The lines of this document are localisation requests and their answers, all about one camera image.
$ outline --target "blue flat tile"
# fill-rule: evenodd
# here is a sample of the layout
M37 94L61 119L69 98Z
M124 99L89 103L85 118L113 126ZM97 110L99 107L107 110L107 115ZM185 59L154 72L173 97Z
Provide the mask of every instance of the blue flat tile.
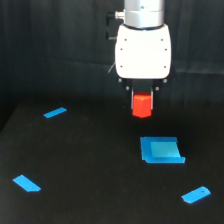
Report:
M153 157L180 157L176 142L151 142Z
M15 178L13 180L16 184L18 184L20 187L22 187L27 192L35 192L40 191L41 188L39 188L36 184L34 184L32 181L24 177L23 175Z
M200 187L188 194L183 195L182 198L185 202L192 204L210 194L211 192L206 187Z
M58 114L61 114L61 113L65 112L65 111L67 111L67 110L65 108L61 107L61 108L59 108L57 110L54 110L54 111L51 111L49 113L44 114L44 117L51 118L51 117L54 117L54 116L56 116Z
M179 150L178 153L176 152L176 148L171 144L171 146L174 149L171 150L170 155L172 155L171 157L168 157L166 155L166 153L164 153L163 151L160 151L159 153L155 153L155 148L154 148L154 152L158 157L153 157L153 153L152 153L152 143L155 143L157 141L161 140L162 143L165 143L165 145L167 145L167 143L175 143L177 142L176 138L164 138L164 137L143 137L140 138L140 143L141 143L141 153L142 153L142 160L145 160L147 163L155 163L155 164L183 164L185 163L185 157L180 157L179 154Z

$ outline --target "black table surface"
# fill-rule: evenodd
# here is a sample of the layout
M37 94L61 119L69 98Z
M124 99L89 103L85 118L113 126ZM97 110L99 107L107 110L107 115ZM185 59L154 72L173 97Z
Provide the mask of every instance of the black table surface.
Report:
M143 136L177 137L186 163L142 161ZM223 161L224 109L155 109L142 120L122 105L21 104L0 134L0 223L223 223ZM19 175L41 191L24 191ZM211 195L182 200L201 186Z

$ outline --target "blue square block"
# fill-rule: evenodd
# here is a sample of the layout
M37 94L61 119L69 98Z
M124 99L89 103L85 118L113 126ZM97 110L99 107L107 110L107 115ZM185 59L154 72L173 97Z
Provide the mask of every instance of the blue square block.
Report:
M180 157L176 142L151 142L153 157Z
M141 138L142 159L147 163L185 163L174 137Z

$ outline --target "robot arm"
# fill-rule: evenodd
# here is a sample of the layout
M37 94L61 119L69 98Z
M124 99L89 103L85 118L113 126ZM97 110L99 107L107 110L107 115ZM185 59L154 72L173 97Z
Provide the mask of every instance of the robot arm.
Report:
M164 24L164 0L125 0L124 11L109 13L109 19L123 19L116 38L115 64L122 81L129 82L133 115L151 116L154 83L170 72L171 40Z

